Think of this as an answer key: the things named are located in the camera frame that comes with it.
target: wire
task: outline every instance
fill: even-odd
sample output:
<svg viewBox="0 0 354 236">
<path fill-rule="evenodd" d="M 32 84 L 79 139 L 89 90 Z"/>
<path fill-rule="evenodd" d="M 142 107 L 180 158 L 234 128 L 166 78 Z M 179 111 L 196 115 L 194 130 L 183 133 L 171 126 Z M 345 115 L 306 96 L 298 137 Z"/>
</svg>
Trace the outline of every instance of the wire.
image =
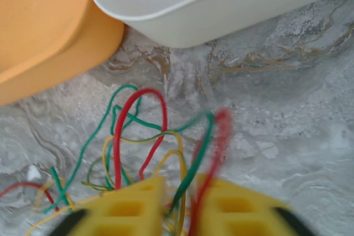
<svg viewBox="0 0 354 236">
<path fill-rule="evenodd" d="M 59 178 L 60 179 L 60 185 L 61 187 L 65 186 L 65 182 L 64 182 L 64 178 Z M 75 203 L 73 202 L 73 200 L 70 198 L 70 196 L 68 194 L 65 195 L 68 203 L 69 203 L 69 206 L 71 206 L 71 209 L 74 211 L 75 210 Z"/>
<path fill-rule="evenodd" d="M 181 180 L 183 180 L 183 178 L 186 175 L 187 172 L 187 167 L 186 167 L 186 162 L 185 159 L 183 157 L 182 152 L 178 151 L 178 150 L 171 150 L 169 151 L 163 158 L 162 161 L 159 163 L 159 165 L 157 166 L 156 170 L 154 171 L 153 175 L 157 175 L 157 173 L 159 172 L 159 170 L 161 169 L 161 167 L 166 163 L 167 159 L 172 156 L 172 155 L 177 155 L 180 159 L 180 171 L 181 171 Z M 184 215 L 185 215 L 185 207 L 186 207 L 186 193 L 184 193 L 182 195 L 182 202 L 181 202 L 181 209 L 180 209 L 180 215 L 179 215 L 179 222 L 178 222 L 178 226 L 177 226 L 177 230 L 176 233 L 177 235 L 180 235 L 182 230 L 183 230 L 183 223 L 184 223 Z"/>
<path fill-rule="evenodd" d="M 172 223 L 169 221 L 166 221 L 166 225 L 168 227 L 168 230 L 166 230 L 168 233 L 171 233 L 175 230 L 175 228 L 173 227 Z M 182 235 L 183 236 L 187 236 L 187 231 L 185 231 L 184 229 L 182 230 Z"/>
<path fill-rule="evenodd" d="M 173 209 L 177 206 L 178 201 L 181 199 L 183 193 L 187 190 L 187 188 L 191 184 L 191 182 L 192 182 L 192 180 L 193 180 L 193 178 L 200 166 L 200 163 L 204 157 L 205 151 L 207 149 L 208 143 L 209 143 L 211 135 L 212 135 L 212 131 L 214 128 L 214 122 L 215 122 L 214 115 L 212 114 L 212 112 L 206 112 L 206 117 L 209 120 L 209 126 L 206 131 L 205 137 L 201 143 L 201 148 L 195 158 L 195 161 L 193 162 L 193 164 L 191 165 L 190 169 L 188 170 L 186 176 L 184 177 L 183 181 L 181 182 L 181 184 L 177 188 L 176 194 L 172 200 L 169 214 L 171 214 Z"/>
<path fill-rule="evenodd" d="M 66 190 L 69 188 L 69 186 L 71 185 L 71 183 L 73 182 L 76 174 L 77 174 L 77 171 L 79 170 L 80 168 L 80 165 L 81 165 L 81 162 L 82 162 L 82 159 L 84 158 L 84 152 L 85 150 L 87 149 L 87 147 L 89 146 L 89 144 L 92 142 L 92 140 L 94 139 L 94 137 L 97 135 L 97 133 L 101 130 L 104 122 L 106 121 L 109 113 L 110 113 L 110 110 L 112 108 L 112 105 L 113 105 L 113 100 L 114 98 L 116 97 L 116 95 L 118 93 L 120 93 L 121 90 L 125 89 L 125 88 L 132 88 L 133 90 L 137 90 L 138 88 L 136 86 L 133 86 L 133 85 L 124 85 L 122 87 L 120 87 L 119 89 L 117 89 L 114 94 L 112 95 L 111 99 L 110 99 L 110 102 L 108 103 L 108 107 L 107 107 L 107 110 L 106 110 L 106 113 L 103 115 L 100 123 L 98 124 L 96 130 L 94 131 L 94 133 L 88 138 L 88 140 L 86 141 L 86 143 L 83 145 L 83 147 L 81 148 L 81 152 L 80 152 L 80 155 L 79 155 L 79 159 L 77 160 L 77 164 L 74 168 L 74 171 L 73 173 L 71 174 L 71 177 L 69 178 L 68 182 L 66 183 L 65 187 L 63 188 L 63 190 L 60 192 L 59 194 L 59 198 L 58 200 L 52 204 L 51 206 L 49 206 L 48 208 L 46 208 L 44 210 L 44 214 L 48 213 L 48 211 L 50 211 L 51 209 L 53 209 L 54 207 L 56 207 L 59 202 L 61 200 L 63 200 L 64 196 L 65 196 L 65 192 Z M 138 102 L 137 102 L 137 109 L 138 109 L 138 106 L 140 105 L 140 101 L 141 99 L 138 99 Z"/>
<path fill-rule="evenodd" d="M 121 111 L 121 110 L 122 110 L 122 107 L 117 106 L 116 110 Z M 182 132 L 182 131 L 184 131 L 184 130 L 190 128 L 190 127 L 192 127 L 193 125 L 197 124 L 198 122 L 200 122 L 200 121 L 204 118 L 205 113 L 206 113 L 206 112 L 200 112 L 195 118 L 190 119 L 187 123 L 185 123 L 185 124 L 182 125 L 181 127 L 174 128 L 174 129 L 170 129 L 170 130 L 171 130 L 171 131 L 175 131 L 175 132 L 177 132 L 177 133 L 180 133 L 180 132 Z M 160 125 L 158 125 L 158 124 L 153 124 L 153 123 L 148 123 L 148 122 L 146 122 L 146 121 L 144 121 L 144 120 L 139 119 L 137 116 L 133 116 L 133 115 L 130 114 L 130 113 L 127 114 L 127 117 L 128 117 L 130 120 L 132 120 L 132 121 L 134 121 L 134 122 L 136 122 L 136 123 L 138 123 L 138 124 L 140 124 L 140 125 L 142 125 L 142 126 L 145 126 L 145 127 L 148 127 L 148 128 L 153 128 L 153 129 L 156 129 L 156 130 L 159 130 L 159 131 L 162 130 L 162 127 L 161 127 Z"/>
<path fill-rule="evenodd" d="M 105 192 L 103 194 L 99 194 L 99 195 L 95 195 L 95 196 L 91 196 L 89 198 L 86 198 L 86 199 L 83 199 L 83 200 L 80 200 L 80 201 L 77 201 L 75 204 L 78 205 L 78 204 L 83 204 L 83 203 L 86 203 L 88 201 L 92 201 L 92 200 L 95 200 L 99 197 L 102 197 L 102 196 L 105 196 L 105 195 L 108 195 L 109 193 L 111 193 L 112 191 L 108 191 L 108 192 Z M 55 212 L 54 214 L 50 215 L 48 218 L 45 218 L 43 220 L 41 220 L 40 222 L 34 224 L 26 233 L 26 236 L 30 236 L 31 232 L 38 226 L 42 225 L 43 223 L 47 222 L 47 221 L 50 221 L 51 219 L 55 218 L 56 216 L 64 213 L 65 211 L 67 211 L 68 209 L 72 209 L 72 206 L 67 206 L 65 208 L 62 208 L 61 210 Z"/>
<path fill-rule="evenodd" d="M 55 181 L 55 183 L 56 183 L 56 186 L 57 186 L 57 188 L 58 188 L 58 191 L 61 193 L 61 192 L 63 191 L 63 188 L 61 187 L 61 183 L 60 183 L 60 181 L 59 181 L 58 174 L 56 173 L 54 167 L 50 167 L 50 172 L 51 172 L 51 174 L 52 174 L 52 176 L 53 176 L 53 179 L 54 179 L 54 181 Z M 63 201 L 64 201 L 64 203 L 65 203 L 66 206 L 69 205 L 69 201 L 67 200 L 66 196 L 64 196 Z"/>
<path fill-rule="evenodd" d="M 43 197 L 44 191 L 47 190 L 53 184 L 55 184 L 55 181 L 51 180 L 50 182 L 47 182 L 44 186 L 42 186 L 39 189 L 39 191 L 38 191 L 38 193 L 37 193 L 37 195 L 35 197 L 34 204 L 33 204 L 34 212 L 37 212 L 38 209 L 39 209 L 40 201 L 41 201 L 41 199 Z"/>
<path fill-rule="evenodd" d="M 161 95 L 161 93 L 158 90 L 155 90 L 153 88 L 144 88 L 142 90 L 138 90 L 137 92 L 135 92 L 134 94 L 132 94 L 130 96 L 130 98 L 127 100 L 126 104 L 123 106 L 122 110 L 121 110 L 121 114 L 119 115 L 118 121 L 117 121 L 117 125 L 116 125 L 116 131 L 114 134 L 114 141 L 113 141 L 113 157 L 114 157 L 114 169 L 116 172 L 116 181 L 115 181 L 115 189 L 120 189 L 121 188 L 121 161 L 120 161 L 120 153 L 119 153 L 119 145 L 120 145 L 120 141 L 121 141 L 121 135 L 122 135 L 122 129 L 123 129 L 123 123 L 124 120 L 129 112 L 130 107 L 133 105 L 133 103 L 140 98 L 142 95 L 147 94 L 147 93 L 151 93 L 154 94 L 155 96 L 158 97 L 158 99 L 160 100 L 161 103 L 161 107 L 162 107 L 162 131 L 166 131 L 167 129 L 167 108 L 166 108 L 166 103 L 165 100 L 163 98 L 163 96 Z M 156 149 L 158 148 L 158 146 L 160 145 L 160 143 L 162 142 L 164 136 L 160 136 L 157 141 L 155 142 L 155 144 L 153 145 L 153 147 L 151 148 L 151 151 L 147 157 L 147 159 L 145 160 L 143 166 L 141 167 L 141 169 L 139 170 L 139 176 L 140 178 L 143 180 L 144 176 L 143 176 L 143 171 L 144 169 L 147 167 L 147 165 L 149 164 L 149 162 L 152 159 L 152 156 L 154 155 L 154 152 L 156 151 Z"/>
<path fill-rule="evenodd" d="M 148 143 L 151 142 L 153 140 L 155 140 L 156 138 L 163 136 L 163 135 L 174 135 L 177 138 L 178 144 L 179 144 L 179 150 L 183 153 L 183 146 L 182 146 L 182 138 L 181 136 L 174 132 L 174 131 L 164 131 L 160 134 L 157 134 L 151 138 L 148 139 L 143 139 L 143 140 L 132 140 L 132 139 L 126 139 L 126 138 L 121 138 L 121 141 L 127 142 L 127 143 L 133 143 L 133 144 L 144 144 L 144 143 Z M 112 146 L 110 146 L 108 148 L 108 152 L 107 155 L 106 154 L 106 149 L 107 149 L 107 145 L 108 143 L 112 140 L 113 136 L 108 137 L 103 145 L 103 150 L 102 150 L 102 162 L 105 161 L 109 161 L 109 157 L 110 157 L 110 148 L 112 148 Z M 106 176 L 108 178 L 108 181 L 111 183 L 112 186 L 114 186 L 113 181 L 111 179 L 111 176 L 108 172 L 108 168 L 106 168 L 105 166 L 103 166 L 103 169 L 105 170 Z M 130 185 L 130 183 L 132 183 L 131 178 L 129 177 L 129 175 L 124 171 L 123 167 L 121 166 L 121 170 L 122 170 L 122 175 L 127 183 L 127 181 L 129 181 L 129 184 L 127 183 L 127 185 Z"/>
<path fill-rule="evenodd" d="M 3 192 L 0 193 L 0 198 L 3 197 L 4 195 L 6 195 L 8 192 L 10 192 L 11 190 L 15 189 L 15 188 L 18 188 L 18 187 L 34 187 L 34 188 L 37 188 L 37 189 L 40 189 L 41 188 L 41 185 L 38 185 L 37 183 L 33 183 L 33 182 L 19 182 L 19 183 L 15 183 L 14 185 L 11 185 L 9 186 L 8 188 L 6 188 Z M 44 194 L 46 195 L 46 197 L 48 198 L 49 202 L 51 204 L 54 203 L 54 200 L 53 198 L 51 197 L 50 193 L 45 190 L 44 191 Z"/>
<path fill-rule="evenodd" d="M 164 224 L 167 226 L 167 232 L 171 235 L 171 236 L 176 236 L 176 235 L 180 235 L 176 233 L 177 231 L 177 226 L 178 226 L 178 222 L 179 222 L 179 217 L 178 217 L 178 211 L 180 210 L 180 207 L 178 205 L 178 207 L 176 209 L 174 209 L 173 213 L 167 218 L 164 219 Z"/>
<path fill-rule="evenodd" d="M 93 170 L 93 167 L 99 163 L 100 161 L 102 161 L 101 157 L 99 156 L 97 159 L 95 159 L 90 167 L 88 168 L 88 171 L 87 171 L 87 174 L 86 174 L 86 181 L 82 181 L 81 183 L 85 186 L 89 186 L 91 187 L 92 189 L 95 189 L 95 190 L 98 190 L 98 191 L 107 191 L 109 190 L 109 188 L 107 186 L 103 186 L 103 185 L 96 185 L 92 182 L 90 182 L 90 176 L 91 176 L 91 173 L 92 173 L 92 170 Z"/>
<path fill-rule="evenodd" d="M 106 159 L 106 158 L 108 158 L 108 161 L 109 161 L 109 157 L 110 157 L 110 156 L 106 157 L 106 149 L 107 149 L 107 145 L 110 143 L 110 141 L 111 141 L 113 138 L 114 138 L 113 135 L 110 136 L 110 137 L 108 137 L 108 138 L 106 139 L 106 141 L 105 141 L 105 143 L 104 143 L 104 145 L 103 145 L 103 149 L 102 149 L 103 169 L 104 169 L 104 171 L 105 171 L 105 173 L 106 173 L 106 177 L 107 177 L 107 179 L 108 179 L 108 181 L 109 181 L 109 183 L 110 183 L 112 189 L 113 189 L 114 183 L 113 183 L 113 181 L 112 181 L 112 178 L 111 178 L 111 176 L 110 176 L 110 173 L 108 172 L 108 168 L 107 168 L 107 164 L 106 164 L 106 162 L 107 162 L 107 159 Z M 122 175 L 123 175 L 123 178 L 124 178 L 126 184 L 127 184 L 127 185 L 130 185 L 130 184 L 132 183 L 132 180 L 131 180 L 131 178 L 129 177 L 129 175 L 124 171 L 122 165 L 121 165 L 121 172 L 122 172 Z"/>
<path fill-rule="evenodd" d="M 221 157 L 227 148 L 229 138 L 232 134 L 232 119 L 231 119 L 230 111 L 228 109 L 220 110 L 216 115 L 216 123 L 218 125 L 218 136 L 216 137 L 217 152 L 215 154 L 210 171 L 207 177 L 205 178 L 204 183 L 202 184 L 201 188 L 198 191 L 197 201 L 195 204 L 192 203 L 191 222 L 190 222 L 190 229 L 188 232 L 188 236 L 193 236 L 196 234 L 195 227 L 196 227 L 197 219 L 200 215 L 199 212 L 200 212 L 203 196 L 207 188 L 210 186 L 210 183 L 212 181 L 215 172 L 220 167 Z"/>
<path fill-rule="evenodd" d="M 140 104 L 141 104 L 141 101 L 142 101 L 142 98 L 139 98 L 138 99 L 138 102 L 137 102 L 137 105 L 136 105 L 136 111 L 135 111 L 135 114 L 132 116 L 130 113 L 129 113 L 129 116 L 131 117 L 137 117 L 139 115 L 139 107 L 140 107 Z M 119 105 L 115 105 L 113 108 L 112 108 L 112 125 L 111 125 L 111 135 L 114 135 L 114 125 L 115 125 L 115 122 L 117 120 L 117 110 L 121 110 L 122 107 L 119 106 Z M 133 120 L 129 120 L 124 126 L 123 126 L 123 129 L 122 129 L 122 132 L 131 124 Z M 111 150 L 112 150 L 112 147 L 113 147 L 113 144 L 110 145 L 109 149 L 108 149 L 108 152 L 109 154 L 111 154 Z M 110 169 L 110 160 L 109 160 L 109 156 L 107 157 L 107 160 L 106 160 L 106 168 L 107 168 L 107 172 L 109 172 L 109 169 Z M 123 178 L 125 179 L 126 181 L 126 184 L 127 185 L 130 185 L 132 182 L 131 182 L 131 179 L 130 177 L 125 173 L 124 171 L 124 168 L 121 166 L 121 170 L 122 170 L 122 175 L 123 175 Z M 105 181 L 106 181 L 106 184 L 109 188 L 109 190 L 113 190 L 114 188 L 112 187 L 112 184 L 113 182 L 110 182 L 109 179 L 110 178 L 110 175 L 106 175 L 105 177 Z"/>
</svg>

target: marble surface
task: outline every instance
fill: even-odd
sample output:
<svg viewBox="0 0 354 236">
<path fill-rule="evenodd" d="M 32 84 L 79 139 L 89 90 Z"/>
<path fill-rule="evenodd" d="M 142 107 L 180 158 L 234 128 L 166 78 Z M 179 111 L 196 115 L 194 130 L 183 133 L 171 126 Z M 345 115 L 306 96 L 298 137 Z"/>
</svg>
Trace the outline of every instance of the marble surface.
<svg viewBox="0 0 354 236">
<path fill-rule="evenodd" d="M 320 235 L 352 235 L 353 28 L 354 0 L 322 0 L 192 49 L 161 47 L 128 29 L 122 47 L 105 64 L 0 107 L 1 190 L 25 180 L 45 183 L 52 165 L 68 178 L 113 91 L 132 83 L 163 91 L 169 127 L 205 108 L 230 107 L 235 134 L 221 176 L 289 202 Z M 123 104 L 130 94 L 124 91 L 116 102 Z M 141 118 L 159 123 L 155 98 L 144 97 L 142 105 Z M 80 182 L 100 156 L 109 123 L 85 153 L 69 189 L 74 200 L 95 194 Z M 187 157 L 204 126 L 184 132 Z M 145 138 L 154 133 L 132 124 L 124 135 Z M 175 139 L 165 138 L 147 174 L 172 148 Z M 123 145 L 122 162 L 132 176 L 148 149 Z M 177 161 L 171 160 L 162 174 L 177 183 Z M 102 181 L 100 166 L 94 179 Z M 45 217 L 32 212 L 35 193 L 20 188 L 1 198 L 2 235 L 23 235 Z M 58 194 L 55 188 L 52 193 Z M 45 206 L 48 201 L 43 200 L 41 209 Z M 32 235 L 43 235 L 52 225 L 46 223 Z"/>
</svg>

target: orange container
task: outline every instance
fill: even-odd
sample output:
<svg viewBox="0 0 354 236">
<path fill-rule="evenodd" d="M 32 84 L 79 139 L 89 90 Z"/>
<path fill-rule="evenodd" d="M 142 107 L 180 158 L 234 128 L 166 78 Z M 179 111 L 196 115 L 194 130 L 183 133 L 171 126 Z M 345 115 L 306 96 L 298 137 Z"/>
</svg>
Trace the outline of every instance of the orange container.
<svg viewBox="0 0 354 236">
<path fill-rule="evenodd" d="M 0 0 L 0 105 L 104 62 L 123 31 L 92 0 Z"/>
</svg>

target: red wire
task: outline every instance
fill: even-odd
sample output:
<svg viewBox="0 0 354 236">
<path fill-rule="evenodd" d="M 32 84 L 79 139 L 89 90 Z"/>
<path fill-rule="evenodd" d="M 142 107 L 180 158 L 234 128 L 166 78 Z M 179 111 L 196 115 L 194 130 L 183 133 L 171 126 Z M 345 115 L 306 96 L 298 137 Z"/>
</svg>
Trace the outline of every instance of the red wire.
<svg viewBox="0 0 354 236">
<path fill-rule="evenodd" d="M 191 163 L 191 164 L 194 163 L 195 158 L 197 157 L 197 154 L 198 154 L 198 152 L 199 152 L 199 150 L 200 150 L 200 148 L 201 148 L 201 144 L 203 143 L 204 138 L 205 138 L 205 136 L 204 136 L 202 139 L 198 140 L 197 146 L 196 146 L 196 148 L 195 148 L 195 150 L 194 150 L 194 152 L 193 152 L 192 163 Z"/>
<path fill-rule="evenodd" d="M 15 189 L 17 187 L 21 187 L 21 186 L 30 186 L 30 187 L 34 187 L 34 188 L 38 188 L 40 189 L 42 187 L 42 185 L 38 185 L 37 183 L 33 183 L 33 182 L 19 182 L 19 183 L 15 183 L 14 185 L 8 187 L 7 189 L 5 189 L 2 193 L 0 193 L 0 198 L 3 197 L 4 195 L 6 195 L 9 191 L 11 191 L 12 189 Z M 51 204 L 54 204 L 54 200 L 51 197 L 51 195 L 49 194 L 49 192 L 47 190 L 44 191 L 44 194 L 47 196 L 49 202 Z"/>
<path fill-rule="evenodd" d="M 116 131 L 114 134 L 114 140 L 113 140 L 113 156 L 114 156 L 114 169 L 116 171 L 116 182 L 115 182 L 115 189 L 120 189 L 121 188 L 121 158 L 120 158 L 120 153 L 119 153 L 119 145 L 121 142 L 121 135 L 122 135 L 122 129 L 123 129 L 123 124 L 124 120 L 129 112 L 129 109 L 131 106 L 134 104 L 134 102 L 141 97 L 144 94 L 151 93 L 154 94 L 158 97 L 158 99 L 161 102 L 161 108 L 162 108 L 162 129 L 161 132 L 166 131 L 167 129 L 167 107 L 165 100 L 161 93 L 158 90 L 155 90 L 154 88 L 144 88 L 141 90 L 138 90 L 134 94 L 130 96 L 130 98 L 127 100 L 126 104 L 123 106 L 121 113 L 118 117 L 117 125 L 116 125 Z M 143 172 L 145 168 L 148 166 L 149 162 L 151 161 L 156 149 L 158 146 L 161 144 L 164 136 L 160 136 L 153 147 L 151 148 L 151 151 L 146 158 L 143 166 L 139 170 L 139 176 L 141 180 L 144 180 L 144 175 Z"/>
<path fill-rule="evenodd" d="M 215 120 L 218 125 L 218 132 L 219 132 L 219 135 L 216 137 L 217 153 L 215 154 L 211 169 L 203 185 L 201 186 L 201 188 L 197 193 L 196 202 L 194 202 L 194 200 L 192 200 L 191 202 L 191 222 L 190 222 L 190 229 L 188 232 L 188 236 L 193 236 L 196 234 L 195 227 L 196 227 L 197 219 L 200 215 L 200 207 L 201 207 L 203 196 L 205 195 L 207 188 L 210 186 L 210 183 L 212 181 L 215 172 L 218 170 L 221 164 L 221 158 L 225 152 L 228 140 L 232 133 L 232 119 L 231 119 L 231 113 L 228 109 L 220 110 L 216 115 Z"/>
</svg>

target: square hole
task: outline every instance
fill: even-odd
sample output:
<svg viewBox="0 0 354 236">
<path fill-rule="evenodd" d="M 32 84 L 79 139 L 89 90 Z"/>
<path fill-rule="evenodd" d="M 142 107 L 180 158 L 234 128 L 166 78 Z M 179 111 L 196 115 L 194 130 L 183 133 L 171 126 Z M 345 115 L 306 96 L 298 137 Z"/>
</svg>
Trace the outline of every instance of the square hole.
<svg viewBox="0 0 354 236">
<path fill-rule="evenodd" d="M 220 197 L 218 207 L 224 213 L 247 213 L 254 212 L 251 202 L 244 197 Z"/>
<path fill-rule="evenodd" d="M 232 236 L 270 236 L 268 227 L 260 221 L 239 221 L 228 224 Z"/>
<path fill-rule="evenodd" d="M 98 226 L 93 236 L 131 236 L 133 235 L 133 228 L 128 225 L 100 225 Z"/>
<path fill-rule="evenodd" d="M 113 202 L 107 215 L 110 217 L 138 217 L 142 211 L 143 203 L 139 201 Z"/>
</svg>

